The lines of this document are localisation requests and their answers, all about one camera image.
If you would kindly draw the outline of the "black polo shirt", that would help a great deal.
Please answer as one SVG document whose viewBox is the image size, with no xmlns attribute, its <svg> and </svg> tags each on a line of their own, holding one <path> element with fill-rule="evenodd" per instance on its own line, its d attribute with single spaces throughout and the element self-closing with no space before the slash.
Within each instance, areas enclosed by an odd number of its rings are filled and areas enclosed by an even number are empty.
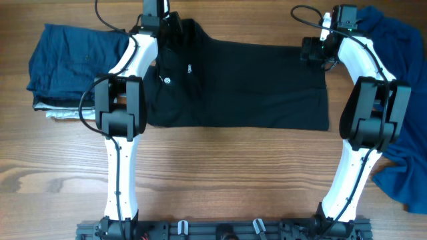
<svg viewBox="0 0 427 240">
<path fill-rule="evenodd" d="M 326 131 L 324 70 L 301 49 L 211 38 L 193 19 L 169 35 L 143 80 L 156 127 L 261 127 Z"/>
</svg>

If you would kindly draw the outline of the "blue polo shirt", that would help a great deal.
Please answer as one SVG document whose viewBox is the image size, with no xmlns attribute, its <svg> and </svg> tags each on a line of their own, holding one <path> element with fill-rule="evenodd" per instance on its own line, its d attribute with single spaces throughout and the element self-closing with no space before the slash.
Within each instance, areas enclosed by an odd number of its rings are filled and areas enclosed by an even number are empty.
<svg viewBox="0 0 427 240">
<path fill-rule="evenodd" d="M 394 162 L 373 176 L 385 194 L 410 213 L 426 213 L 426 54 L 421 33 L 373 6 L 358 11 L 384 66 L 411 88 L 402 130 L 384 156 Z"/>
</svg>

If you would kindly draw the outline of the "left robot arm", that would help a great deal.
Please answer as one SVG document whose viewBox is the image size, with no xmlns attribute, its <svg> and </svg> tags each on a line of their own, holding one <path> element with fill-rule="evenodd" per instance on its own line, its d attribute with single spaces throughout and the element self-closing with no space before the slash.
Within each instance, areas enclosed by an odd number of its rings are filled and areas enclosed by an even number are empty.
<svg viewBox="0 0 427 240">
<path fill-rule="evenodd" d="M 100 221 L 100 239 L 135 239 L 137 146 L 147 125 L 143 78 L 159 51 L 161 34 L 181 32 L 181 20 L 169 1 L 144 1 L 143 14 L 127 33 L 129 44 L 105 76 L 95 78 L 95 121 L 105 137 L 108 194 Z"/>
</svg>

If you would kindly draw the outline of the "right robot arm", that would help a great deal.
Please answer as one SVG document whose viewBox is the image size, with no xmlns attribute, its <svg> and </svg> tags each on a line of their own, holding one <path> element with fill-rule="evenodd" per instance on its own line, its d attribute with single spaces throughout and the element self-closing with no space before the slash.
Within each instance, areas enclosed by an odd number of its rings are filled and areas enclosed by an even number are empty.
<svg viewBox="0 0 427 240">
<path fill-rule="evenodd" d="M 349 235 L 356 206 L 372 167 L 400 135 L 411 88 L 389 72 L 373 40 L 359 28 L 355 5 L 336 5 L 320 15 L 319 37 L 302 40 L 306 67 L 345 65 L 354 88 L 340 117 L 343 150 L 332 186 L 320 203 L 319 237 Z"/>
</svg>

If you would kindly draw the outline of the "folded white garment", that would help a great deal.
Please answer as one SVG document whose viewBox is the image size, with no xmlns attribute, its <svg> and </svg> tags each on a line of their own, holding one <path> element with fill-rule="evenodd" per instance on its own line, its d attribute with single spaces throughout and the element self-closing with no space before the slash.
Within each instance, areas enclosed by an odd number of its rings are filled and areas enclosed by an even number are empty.
<svg viewBox="0 0 427 240">
<path fill-rule="evenodd" d="M 60 120 L 79 119 L 78 107 L 55 107 L 42 102 L 36 102 L 33 104 L 33 109 L 35 111 L 44 111 L 46 118 Z M 93 107 L 84 107 L 81 114 L 85 120 L 95 120 L 95 109 Z"/>
</svg>

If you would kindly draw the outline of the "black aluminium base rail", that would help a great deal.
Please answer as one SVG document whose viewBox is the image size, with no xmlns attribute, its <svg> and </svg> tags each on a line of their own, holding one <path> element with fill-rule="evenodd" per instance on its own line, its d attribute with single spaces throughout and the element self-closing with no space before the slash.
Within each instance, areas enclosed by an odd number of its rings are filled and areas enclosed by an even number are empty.
<svg viewBox="0 0 427 240">
<path fill-rule="evenodd" d="M 120 235 L 119 223 L 107 218 L 95 223 L 79 224 L 76 239 L 260 239 L 252 221 L 210 221 L 189 223 L 188 235 L 177 234 L 177 222 L 130 221 L 123 224 L 124 235 Z M 321 225 L 320 220 L 282 219 L 264 221 L 267 239 L 319 239 L 330 223 Z"/>
</svg>

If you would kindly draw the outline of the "right white rail clip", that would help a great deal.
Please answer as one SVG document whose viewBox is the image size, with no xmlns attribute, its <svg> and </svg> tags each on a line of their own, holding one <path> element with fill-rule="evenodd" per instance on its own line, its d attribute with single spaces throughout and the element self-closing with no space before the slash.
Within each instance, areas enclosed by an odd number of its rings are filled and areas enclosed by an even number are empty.
<svg viewBox="0 0 427 240">
<path fill-rule="evenodd" d="M 252 224 L 253 224 L 254 230 L 255 230 L 256 234 L 259 236 L 259 238 L 261 240 L 267 240 L 266 227 L 264 225 L 263 220 L 260 218 L 254 219 Z"/>
</svg>

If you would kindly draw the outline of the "white rail clip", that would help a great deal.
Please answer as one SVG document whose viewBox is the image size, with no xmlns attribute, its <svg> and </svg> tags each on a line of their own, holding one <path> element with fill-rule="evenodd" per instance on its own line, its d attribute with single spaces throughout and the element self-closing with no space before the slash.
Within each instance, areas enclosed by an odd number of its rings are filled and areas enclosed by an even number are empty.
<svg viewBox="0 0 427 240">
<path fill-rule="evenodd" d="M 188 235 L 189 233 L 189 223 L 186 220 L 181 220 L 177 224 L 177 234 L 178 235 Z"/>
<path fill-rule="evenodd" d="M 261 240 L 267 240 L 266 227 L 264 225 L 263 220 L 260 218 L 254 219 L 252 224 L 253 224 L 254 230 L 255 230 L 256 234 L 259 236 L 259 238 Z"/>
</svg>

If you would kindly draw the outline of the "left white rail clip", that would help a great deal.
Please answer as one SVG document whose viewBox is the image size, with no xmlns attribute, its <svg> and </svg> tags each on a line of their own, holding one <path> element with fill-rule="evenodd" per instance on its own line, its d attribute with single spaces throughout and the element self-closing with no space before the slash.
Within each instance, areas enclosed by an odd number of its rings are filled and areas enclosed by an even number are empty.
<svg viewBox="0 0 427 240">
<path fill-rule="evenodd" d="M 181 220 L 177 224 L 177 234 L 178 235 L 188 235 L 189 233 L 189 223 L 186 220 Z"/>
</svg>

